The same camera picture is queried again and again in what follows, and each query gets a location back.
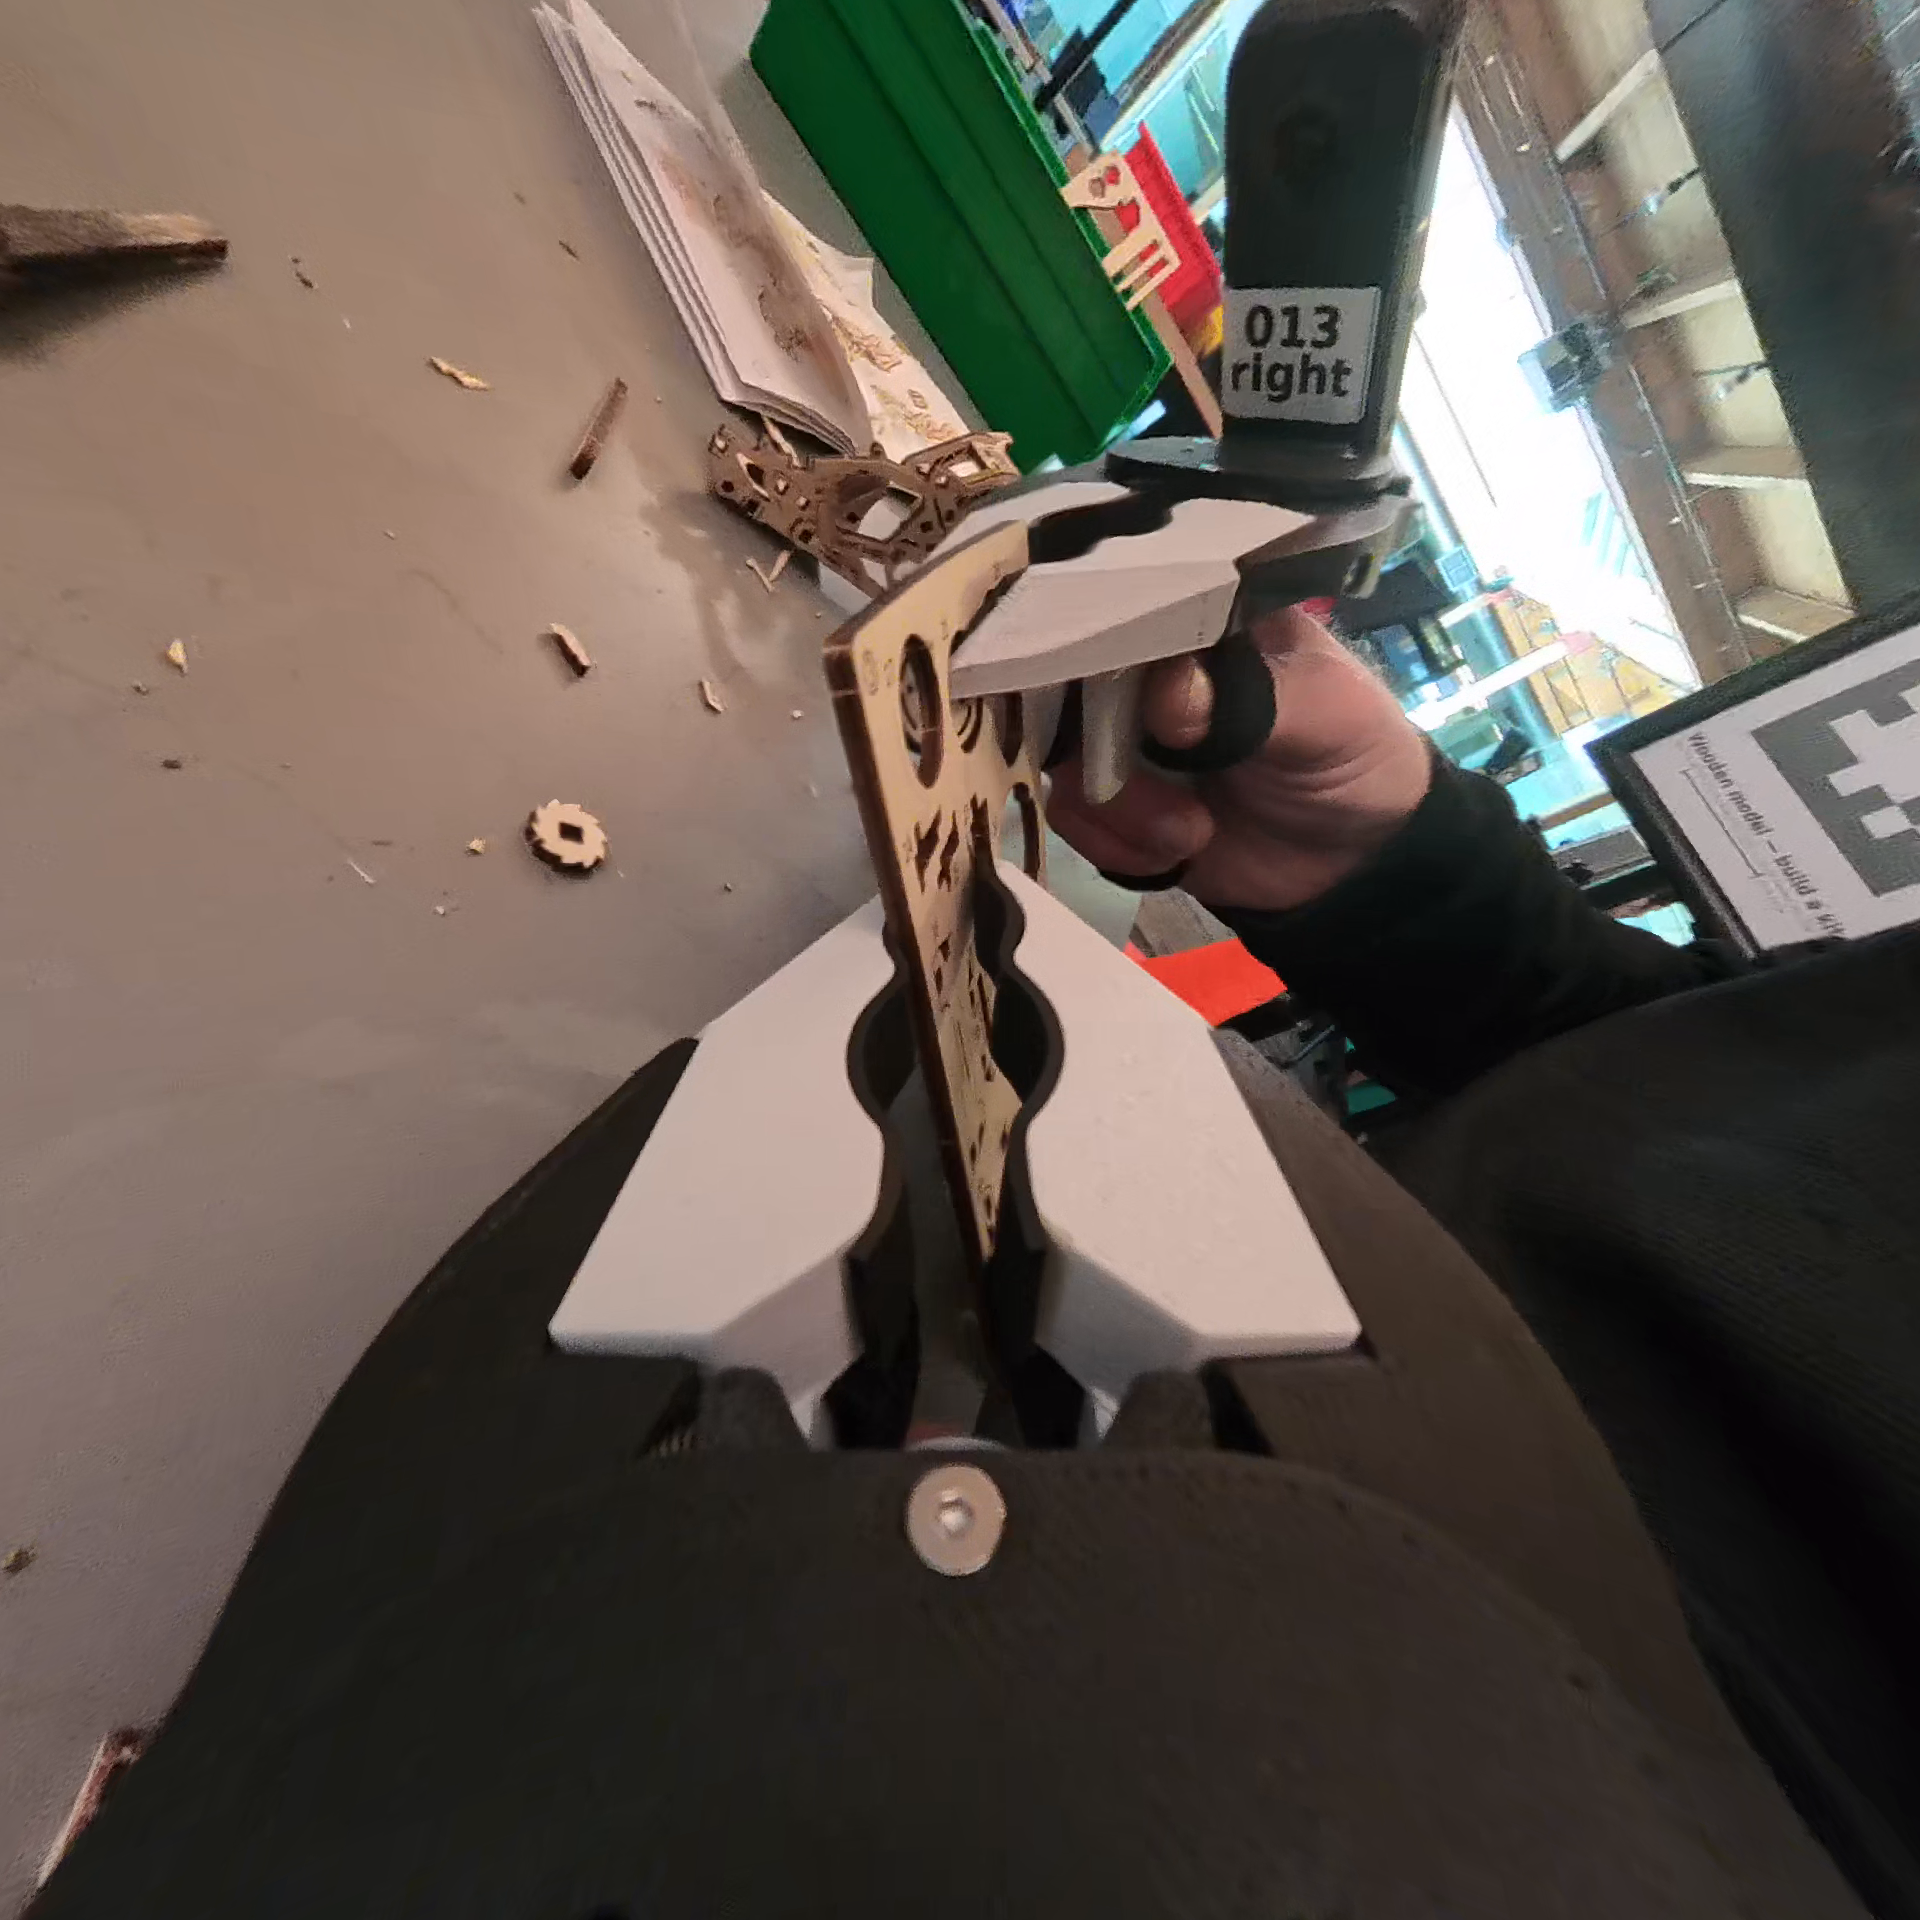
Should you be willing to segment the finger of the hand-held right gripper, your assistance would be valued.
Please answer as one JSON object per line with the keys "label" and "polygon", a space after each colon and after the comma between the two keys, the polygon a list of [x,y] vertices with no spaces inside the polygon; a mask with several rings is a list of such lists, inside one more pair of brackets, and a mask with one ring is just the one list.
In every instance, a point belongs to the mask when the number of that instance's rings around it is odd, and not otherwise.
{"label": "finger of the hand-held right gripper", "polygon": [[1039,516],[1027,581],[1231,583],[1244,558],[1307,527],[1307,513],[1262,501],[1115,492]]}
{"label": "finger of the hand-held right gripper", "polygon": [[949,666],[953,698],[1028,694],[1207,650],[1241,587],[1237,563],[1028,566],[993,587]]}

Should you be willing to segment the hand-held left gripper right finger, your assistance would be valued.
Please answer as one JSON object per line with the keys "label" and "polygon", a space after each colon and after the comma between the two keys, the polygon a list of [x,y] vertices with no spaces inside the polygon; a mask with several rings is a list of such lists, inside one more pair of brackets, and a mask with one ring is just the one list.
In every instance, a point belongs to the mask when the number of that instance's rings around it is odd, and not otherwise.
{"label": "hand-held left gripper right finger", "polygon": [[1106,1421],[1152,1373],[1354,1355],[1358,1312],[1211,1027],[1012,863],[994,878],[1060,1033],[1025,1112],[1042,1353]]}

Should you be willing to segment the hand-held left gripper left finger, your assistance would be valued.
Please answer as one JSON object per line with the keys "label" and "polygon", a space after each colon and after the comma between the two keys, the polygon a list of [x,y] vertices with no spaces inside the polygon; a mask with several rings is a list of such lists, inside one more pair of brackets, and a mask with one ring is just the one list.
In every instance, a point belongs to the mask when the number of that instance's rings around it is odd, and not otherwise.
{"label": "hand-held left gripper left finger", "polygon": [[855,1260],[901,1195],[906,1005],[871,899],[707,1024],[552,1323],[590,1359],[759,1371],[832,1443],[829,1392],[882,1336]]}

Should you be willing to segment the punched wooden parts sheet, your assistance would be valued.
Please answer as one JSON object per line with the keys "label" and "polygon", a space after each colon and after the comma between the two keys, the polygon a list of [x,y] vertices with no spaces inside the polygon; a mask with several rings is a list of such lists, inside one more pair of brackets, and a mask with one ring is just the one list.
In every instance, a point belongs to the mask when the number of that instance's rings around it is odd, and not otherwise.
{"label": "punched wooden parts sheet", "polygon": [[878,598],[824,652],[945,1189],[978,1274],[997,1253],[1022,1105],[994,1060],[999,975],[978,900],[1012,824],[1020,866],[1046,878],[1043,779],[1022,696],[960,694],[954,659],[1025,568],[1017,528],[985,533]]}

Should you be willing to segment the person's right hand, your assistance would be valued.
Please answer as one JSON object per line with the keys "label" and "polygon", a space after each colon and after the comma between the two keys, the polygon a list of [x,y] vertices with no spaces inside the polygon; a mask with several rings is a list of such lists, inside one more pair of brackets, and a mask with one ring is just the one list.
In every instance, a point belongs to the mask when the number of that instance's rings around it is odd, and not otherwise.
{"label": "person's right hand", "polygon": [[1331,893],[1405,826],[1436,774],[1427,734],[1312,611],[1275,611],[1252,642],[1275,696],[1259,756],[1213,775],[1139,759],[1106,802],[1072,760],[1048,790],[1049,826],[1103,876],[1176,878],[1221,918]]}

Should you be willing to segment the red plastic crate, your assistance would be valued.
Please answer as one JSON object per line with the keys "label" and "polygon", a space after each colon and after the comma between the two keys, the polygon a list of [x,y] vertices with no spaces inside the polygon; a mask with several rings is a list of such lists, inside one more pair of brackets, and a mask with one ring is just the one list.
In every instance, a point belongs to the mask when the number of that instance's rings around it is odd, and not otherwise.
{"label": "red plastic crate", "polygon": [[1224,272],[1207,230],[1192,215],[1152,130],[1141,128],[1129,150],[1127,164],[1139,186],[1145,209],[1159,219],[1176,256],[1176,270],[1159,287],[1172,319],[1192,337],[1223,307]]}

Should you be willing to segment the orange red object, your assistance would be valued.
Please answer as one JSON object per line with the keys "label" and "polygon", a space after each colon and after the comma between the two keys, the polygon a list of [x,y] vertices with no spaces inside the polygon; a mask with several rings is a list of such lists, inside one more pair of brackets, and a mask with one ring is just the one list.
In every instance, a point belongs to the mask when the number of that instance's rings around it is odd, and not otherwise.
{"label": "orange red object", "polygon": [[1143,955],[1139,964],[1210,1027],[1227,1027],[1286,996],[1281,977],[1237,939]]}

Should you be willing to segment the flat wooden car body panel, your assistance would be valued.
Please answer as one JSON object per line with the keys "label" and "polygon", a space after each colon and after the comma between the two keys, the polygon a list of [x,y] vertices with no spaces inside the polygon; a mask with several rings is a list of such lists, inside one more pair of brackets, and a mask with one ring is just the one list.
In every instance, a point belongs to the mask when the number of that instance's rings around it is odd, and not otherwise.
{"label": "flat wooden car body panel", "polygon": [[707,443],[709,492],[800,558],[864,596],[882,596],[922,566],[1020,467],[1012,437],[973,433],[909,452],[799,452],[774,423],[756,440],[719,424]]}

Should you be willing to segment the green plastic bin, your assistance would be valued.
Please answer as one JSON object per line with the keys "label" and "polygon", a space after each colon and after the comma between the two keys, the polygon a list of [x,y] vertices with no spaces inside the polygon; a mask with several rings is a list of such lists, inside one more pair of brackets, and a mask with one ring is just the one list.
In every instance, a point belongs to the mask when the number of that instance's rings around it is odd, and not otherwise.
{"label": "green plastic bin", "polygon": [[1017,467],[1095,465],[1170,359],[997,38],[953,2],[774,2],[749,63]]}

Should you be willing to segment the black framed marker sign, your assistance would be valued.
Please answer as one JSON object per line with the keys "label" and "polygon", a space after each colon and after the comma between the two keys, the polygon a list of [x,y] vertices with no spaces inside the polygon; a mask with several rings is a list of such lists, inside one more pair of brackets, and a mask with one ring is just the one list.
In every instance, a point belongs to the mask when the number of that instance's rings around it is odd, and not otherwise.
{"label": "black framed marker sign", "polygon": [[1919,596],[1596,740],[1700,926],[1751,955],[1919,922]]}

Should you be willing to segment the open instruction booklet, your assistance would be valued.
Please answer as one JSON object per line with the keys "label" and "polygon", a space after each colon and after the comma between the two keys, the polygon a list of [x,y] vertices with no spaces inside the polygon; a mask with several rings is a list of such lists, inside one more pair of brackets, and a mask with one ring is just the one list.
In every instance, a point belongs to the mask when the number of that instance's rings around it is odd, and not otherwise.
{"label": "open instruction booklet", "polygon": [[817,236],[764,190],[693,57],[679,5],[664,5],[662,30],[687,97],[593,5],[540,5],[535,22],[726,408],[842,456],[902,461],[967,433],[882,311],[878,262]]}

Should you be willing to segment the dark wooden rod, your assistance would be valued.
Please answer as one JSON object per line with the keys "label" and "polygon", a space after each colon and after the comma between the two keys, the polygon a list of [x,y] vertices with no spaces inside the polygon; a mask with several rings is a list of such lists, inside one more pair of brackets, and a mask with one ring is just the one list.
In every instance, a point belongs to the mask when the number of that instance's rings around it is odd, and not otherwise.
{"label": "dark wooden rod", "polygon": [[228,236],[185,213],[2,205],[2,298],[213,269]]}

